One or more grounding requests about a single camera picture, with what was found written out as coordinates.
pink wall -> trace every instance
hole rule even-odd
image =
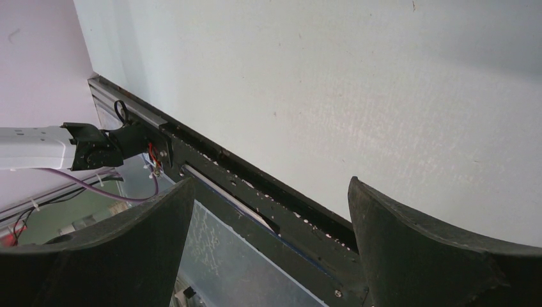
[[[72,0],[0,0],[0,127],[98,125],[92,74]],[[0,171],[0,209],[64,183],[35,170]]]

metal channel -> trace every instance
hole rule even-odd
[[[92,93],[95,104],[106,110],[114,110],[114,103],[117,100],[122,100],[126,104],[126,108],[130,113],[140,117],[142,120],[148,122],[156,129],[158,129],[160,125],[167,123],[167,121],[165,121],[163,118],[155,115],[143,106],[140,106],[137,102],[133,101],[127,96],[110,89],[104,84],[101,84],[97,78],[89,79],[88,84],[90,86],[90,92]]]
[[[189,171],[190,173],[192,173],[192,175],[194,175],[196,178],[200,179],[201,181],[203,181],[206,185],[209,185],[212,189],[214,189],[215,191],[217,191],[217,193],[219,193],[222,197],[224,197],[225,199],[227,199],[228,201],[230,201],[231,203],[233,203],[235,206],[237,206],[239,208],[239,210],[241,210],[242,212],[244,212],[245,214],[248,214],[249,216],[251,216],[253,219],[257,220],[262,226],[264,226],[265,228],[273,231],[273,229],[271,229],[271,227],[269,226],[269,224],[267,224],[265,222],[264,219],[261,218],[261,216],[259,216],[257,213],[255,213],[254,211],[252,211],[251,209],[249,209],[247,206],[245,206],[242,202],[238,201],[235,197],[233,197],[232,195],[230,195],[228,192],[224,191],[221,187],[217,186],[216,184],[214,184],[211,180],[207,179],[205,176],[203,176],[200,172],[196,171],[192,166],[189,166],[189,165],[184,165],[183,166],[187,171]]]

black frame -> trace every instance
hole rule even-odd
[[[225,205],[227,201],[209,193],[200,180],[196,199],[314,295],[329,306],[370,306],[350,222],[107,79],[97,79],[167,122],[156,129],[130,115],[145,124],[153,144],[168,153],[160,159],[169,178],[178,182],[192,176],[183,169],[186,164],[196,169],[259,214],[273,232]]]

robotic arm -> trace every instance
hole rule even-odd
[[[100,130],[88,123],[60,127],[0,128],[0,169],[52,168],[80,171],[121,166],[145,152],[141,124]]]

red component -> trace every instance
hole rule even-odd
[[[159,168],[160,167],[160,162],[158,161],[158,159],[156,159],[155,149],[156,148],[152,145],[152,143],[149,143],[149,156],[154,161],[156,167]]]
[[[26,229],[26,226],[23,226],[23,228],[19,228],[17,230],[17,233],[21,233],[25,229]],[[2,244],[2,246],[6,248],[13,246],[14,243],[15,243],[15,236],[12,233],[0,238],[0,244]]]

